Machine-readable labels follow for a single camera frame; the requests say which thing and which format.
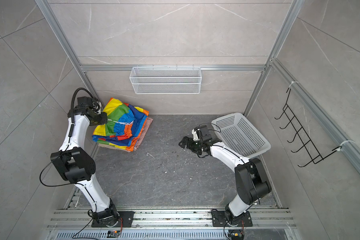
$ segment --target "perforated laundry basket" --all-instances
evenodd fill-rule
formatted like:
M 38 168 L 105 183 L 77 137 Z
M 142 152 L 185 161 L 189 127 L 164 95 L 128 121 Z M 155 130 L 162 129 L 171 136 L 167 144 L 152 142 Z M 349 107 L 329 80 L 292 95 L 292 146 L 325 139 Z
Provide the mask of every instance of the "perforated laundry basket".
M 265 137 L 241 113 L 231 113 L 212 121 L 216 135 L 242 156 L 253 158 L 271 148 Z

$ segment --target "black mounting plate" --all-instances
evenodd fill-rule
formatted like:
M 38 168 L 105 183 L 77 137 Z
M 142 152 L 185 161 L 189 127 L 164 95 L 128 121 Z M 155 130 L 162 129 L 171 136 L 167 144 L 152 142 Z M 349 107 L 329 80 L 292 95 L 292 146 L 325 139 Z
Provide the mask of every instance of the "black mounting plate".
M 214 227 L 224 227 L 224 225 L 227 223 L 227 219 L 225 218 L 224 211 L 212 211 L 212 225 Z M 245 227 L 252 227 L 252 218 L 251 214 L 247 211 L 241 218 L 237 219 L 239 222 L 240 220 L 243 220 Z
M 132 221 L 133 221 L 133 216 L 134 216 L 135 212 L 133 212 L 133 211 L 123 211 L 123 212 L 118 212 L 118 213 L 120 215 L 119 218 L 121 217 L 123 219 L 123 228 L 131 227 L 132 226 Z M 121 222 L 119 221 L 113 227 L 120 227 L 120 226 L 121 226 Z M 107 227 L 107 226 L 105 224 L 103 224 L 103 223 L 97 223 L 95 220 L 93 220 L 91 227 Z

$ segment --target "white zip tie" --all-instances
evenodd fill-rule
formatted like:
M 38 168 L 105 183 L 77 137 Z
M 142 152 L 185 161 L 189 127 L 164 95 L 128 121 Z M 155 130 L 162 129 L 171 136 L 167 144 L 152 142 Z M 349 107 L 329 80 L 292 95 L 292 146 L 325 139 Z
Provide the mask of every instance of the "white zip tie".
M 292 81 L 291 84 L 288 86 L 288 88 L 290 88 L 294 83 L 298 83 L 298 82 Z
M 343 141 L 343 142 L 339 145 L 339 147 L 336 149 L 336 151 L 340 151 L 340 150 L 341 150 L 341 147 L 342 147 L 343 144 L 346 143 L 346 142 L 355 142 L 355 141 L 352 141 L 352 140 L 345 140 L 345 141 Z

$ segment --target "wire mesh shelf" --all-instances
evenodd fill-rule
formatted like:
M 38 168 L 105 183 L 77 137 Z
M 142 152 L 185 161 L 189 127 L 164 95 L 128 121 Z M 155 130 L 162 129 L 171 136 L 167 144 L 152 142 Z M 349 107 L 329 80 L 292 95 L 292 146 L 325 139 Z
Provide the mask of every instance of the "wire mesh shelf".
M 136 94 L 200 93 L 200 67 L 134 67 L 129 76 Z

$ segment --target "black wire hook rack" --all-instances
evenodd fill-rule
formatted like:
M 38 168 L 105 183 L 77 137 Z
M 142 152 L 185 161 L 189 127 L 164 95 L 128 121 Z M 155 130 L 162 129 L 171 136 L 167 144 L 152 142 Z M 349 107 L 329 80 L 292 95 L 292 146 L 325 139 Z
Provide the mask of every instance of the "black wire hook rack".
M 288 118 L 289 122 L 288 122 L 288 124 L 287 124 L 285 127 L 280 127 L 280 129 L 286 129 L 286 127 L 288 127 L 288 125 L 291 124 L 292 127 L 294 128 L 294 130 L 296 131 L 295 136 L 293 137 L 292 141 L 288 141 L 288 140 L 287 140 L 287 142 L 292 143 L 293 141 L 295 141 L 296 136 L 298 136 L 299 139 L 300 139 L 300 141 L 301 141 L 301 143 L 303 144 L 302 147 L 300 147 L 297 151 L 292 151 L 292 150 L 291 150 L 291 152 L 295 153 L 295 152 L 300 151 L 302 148 L 305 148 L 305 150 L 307 151 L 309 157 L 311 158 L 311 160 L 310 160 L 309 162 L 307 162 L 307 164 L 305 164 L 305 165 L 303 165 L 303 166 L 300 166 L 300 165 L 298 165 L 298 166 L 299 166 L 299 167 L 305 167 L 305 166 L 307 166 L 308 164 L 310 164 L 311 162 L 313 162 L 314 164 L 318 164 L 319 162 L 323 161 L 324 159 L 326 159 L 327 157 L 331 156 L 331 155 L 334 154 L 335 152 L 340 151 L 340 149 L 342 148 L 342 146 L 335 147 L 334 149 L 331 150 L 332 152 L 331 152 L 330 154 L 328 154 L 327 156 L 325 156 L 325 157 L 323 157 L 323 156 L 321 155 L 321 153 L 319 152 L 319 150 L 317 149 L 317 147 L 316 147 L 315 144 L 313 143 L 311 137 L 310 137 L 310 136 L 308 135 L 308 133 L 305 131 L 305 129 L 303 128 L 303 126 L 302 126 L 302 124 L 300 123 L 299 119 L 296 117 L 296 115 L 293 113 L 292 109 L 291 109 L 291 108 L 289 107 L 289 105 L 288 105 L 288 99 L 289 99 L 289 95 L 290 95 L 290 93 L 291 93 L 291 89 L 288 88 L 288 90 L 286 91 L 286 93 L 288 93 L 288 97 L 287 97 L 287 100 L 285 101 L 285 104 L 284 104 L 284 107 L 283 107 L 283 113 L 280 115 L 280 117 L 275 118 L 275 119 L 278 120 L 278 119 L 280 119 L 280 118 L 285 114 L 285 116 Z M 293 115 L 292 118 L 290 118 L 290 117 L 288 116 L 288 114 L 285 112 L 287 109 L 289 109 L 289 110 L 291 111 L 291 113 L 292 113 L 292 115 Z M 293 124 L 293 122 L 292 122 L 293 119 L 296 119 L 297 122 L 300 124 L 300 128 L 299 128 L 299 129 L 297 129 L 296 126 Z M 301 136 L 300 136 L 300 134 L 299 134 L 299 132 L 302 132 L 302 131 L 305 132 L 305 134 L 307 135 L 307 137 L 308 137 L 308 139 L 309 139 L 306 143 L 304 143 L 304 141 L 302 140 L 302 138 L 301 138 Z M 306 146 L 306 145 L 307 145 L 309 142 L 312 143 L 313 147 L 316 149 L 316 151 L 317 151 L 317 153 L 318 153 L 318 155 L 317 155 L 316 157 L 312 157 L 311 154 L 309 153 L 308 149 L 307 149 L 307 146 Z

